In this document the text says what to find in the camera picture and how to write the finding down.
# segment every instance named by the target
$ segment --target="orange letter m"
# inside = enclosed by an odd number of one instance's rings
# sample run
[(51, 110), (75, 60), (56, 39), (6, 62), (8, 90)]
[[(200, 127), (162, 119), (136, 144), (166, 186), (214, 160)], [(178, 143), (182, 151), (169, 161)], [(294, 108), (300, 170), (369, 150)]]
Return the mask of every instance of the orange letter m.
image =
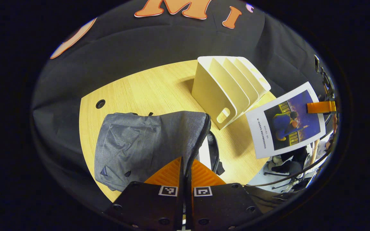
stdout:
[(163, 13), (163, 9), (160, 7), (162, 1), (170, 14), (178, 13), (182, 8), (188, 6), (188, 9), (182, 11), (182, 14), (186, 17), (194, 19), (206, 19), (206, 11), (211, 0), (148, 0), (144, 8), (135, 13), (135, 17), (147, 17), (156, 16)]

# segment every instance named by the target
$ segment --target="black cloth backdrop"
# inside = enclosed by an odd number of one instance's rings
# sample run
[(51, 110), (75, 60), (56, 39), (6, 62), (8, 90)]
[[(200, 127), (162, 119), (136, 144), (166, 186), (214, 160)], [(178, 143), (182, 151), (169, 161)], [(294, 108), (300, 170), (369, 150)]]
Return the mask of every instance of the black cloth backdrop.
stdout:
[[(276, 97), (307, 81), (317, 95), (324, 94), (321, 76), (314, 70), (313, 55), (318, 53), (259, 9), (250, 13), (244, 2), (222, 0), (211, 1), (205, 20), (181, 12), (170, 15), (164, 4), (159, 16), (134, 17), (145, 3), (132, 0), (99, 16), (76, 44), (47, 61), (32, 99), (31, 125), (42, 161), (68, 193), (99, 211), (110, 201), (88, 171), (78, 129), (81, 98), (95, 89), (142, 70), (200, 56), (242, 56), (264, 75)], [(235, 29), (222, 25), (229, 6), (242, 12)]]

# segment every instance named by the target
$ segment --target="orange letter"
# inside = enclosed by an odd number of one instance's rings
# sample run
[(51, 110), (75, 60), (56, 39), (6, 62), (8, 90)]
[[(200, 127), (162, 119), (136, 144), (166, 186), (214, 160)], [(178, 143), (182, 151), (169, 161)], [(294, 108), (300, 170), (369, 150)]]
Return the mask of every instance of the orange letter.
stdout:
[(222, 25), (229, 28), (234, 29), (235, 28), (235, 22), (238, 19), (238, 17), (242, 14), (238, 9), (236, 9), (233, 6), (230, 6), (231, 12), (228, 15), (228, 18), (222, 22)]
[(89, 31), (89, 29), (91, 29), (92, 25), (94, 25), (94, 22), (97, 20), (97, 18), (95, 19), (92, 19), (90, 22), (88, 22), (87, 24), (83, 25), (79, 30), (78, 32), (76, 32), (75, 35), (73, 35), (70, 39), (68, 39), (67, 41), (63, 42), (55, 51), (54, 53), (51, 55), (50, 59), (54, 59), (56, 57), (58, 57), (59, 55), (61, 55), (64, 51), (66, 51), (68, 48), (70, 48), (72, 45), (74, 45), (76, 42), (78, 42), (78, 40), (80, 38), (82, 38), (82, 36), (85, 35), (86, 32)]
[(182, 11), (182, 15), (194, 19), (206, 19), (206, 11), (211, 0), (148, 0), (144, 8), (135, 13), (135, 17), (156, 16), (163, 13), (160, 8), (162, 1), (170, 14), (178, 13), (182, 8), (188, 6), (188, 9)]

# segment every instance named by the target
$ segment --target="backpack zipper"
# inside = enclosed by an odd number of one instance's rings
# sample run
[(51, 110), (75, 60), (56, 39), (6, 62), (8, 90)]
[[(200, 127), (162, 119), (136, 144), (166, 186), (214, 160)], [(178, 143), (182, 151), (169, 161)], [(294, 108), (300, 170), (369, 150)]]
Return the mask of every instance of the backpack zipper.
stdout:
[(184, 177), (188, 177), (189, 172), (191, 172), (192, 163), (194, 162), (195, 157), (198, 155), (199, 148), (202, 146), (202, 143), (204, 142), (205, 138), (207, 137), (210, 131), (210, 126), (211, 126), (210, 115), (207, 113), (205, 114), (207, 115), (207, 117), (205, 118), (205, 123), (204, 123), (204, 126), (202, 127), (201, 134), (199, 135), (198, 140), (195, 143), (194, 152), (189, 157)]

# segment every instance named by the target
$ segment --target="photo on paper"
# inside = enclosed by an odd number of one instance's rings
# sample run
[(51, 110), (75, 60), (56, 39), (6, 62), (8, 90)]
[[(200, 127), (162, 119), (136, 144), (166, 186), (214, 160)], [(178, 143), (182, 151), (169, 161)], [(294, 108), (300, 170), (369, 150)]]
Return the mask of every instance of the photo on paper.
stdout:
[(318, 102), (309, 82), (246, 114), (257, 159), (286, 153), (325, 134), (322, 114), (308, 114)]
[(307, 103), (312, 103), (312, 98), (308, 91), (303, 91), (264, 111), (274, 150), (292, 146), (320, 133), (318, 115), (306, 112)]

